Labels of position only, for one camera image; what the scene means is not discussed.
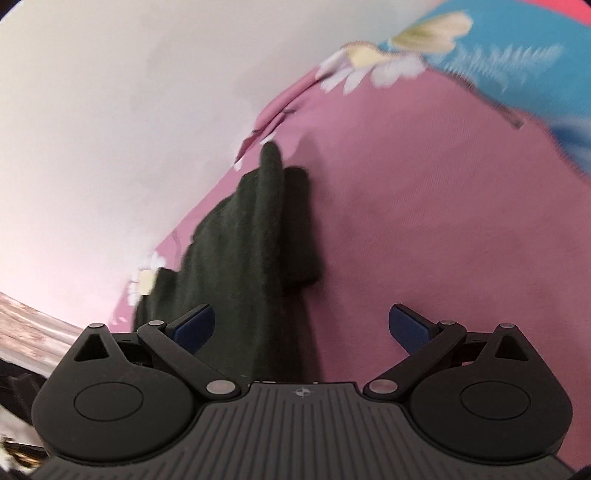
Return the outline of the black knit garment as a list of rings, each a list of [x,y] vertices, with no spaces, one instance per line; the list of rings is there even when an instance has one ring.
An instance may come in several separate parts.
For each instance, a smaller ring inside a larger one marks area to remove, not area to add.
[[[304,381],[314,358],[304,289],[322,276],[310,196],[307,171],[264,144],[259,168],[195,228],[179,269],[159,269],[133,326],[207,304],[214,328],[197,358],[242,385]]]

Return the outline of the pink floral bed sheet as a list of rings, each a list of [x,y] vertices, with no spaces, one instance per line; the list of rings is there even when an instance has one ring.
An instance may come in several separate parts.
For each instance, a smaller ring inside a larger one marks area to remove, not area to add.
[[[565,387],[566,461],[590,459],[590,181],[548,130],[515,128],[426,69],[351,93],[304,76],[259,115],[226,173],[158,247],[175,268],[189,232],[235,190],[266,141],[311,178],[322,278],[304,292],[308,376],[367,381],[403,357],[401,302],[477,330],[518,325]]]

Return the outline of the pink patterned curtain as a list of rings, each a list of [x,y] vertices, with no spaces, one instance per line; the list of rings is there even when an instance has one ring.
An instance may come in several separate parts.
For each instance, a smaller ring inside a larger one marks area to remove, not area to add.
[[[1,359],[49,377],[82,329],[0,295]]]

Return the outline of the blue floral blanket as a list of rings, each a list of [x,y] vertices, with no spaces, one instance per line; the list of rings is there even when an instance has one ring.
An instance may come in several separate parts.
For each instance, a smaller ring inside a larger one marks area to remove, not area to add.
[[[381,44],[418,52],[488,97],[542,120],[590,171],[590,6],[584,1],[446,1]]]

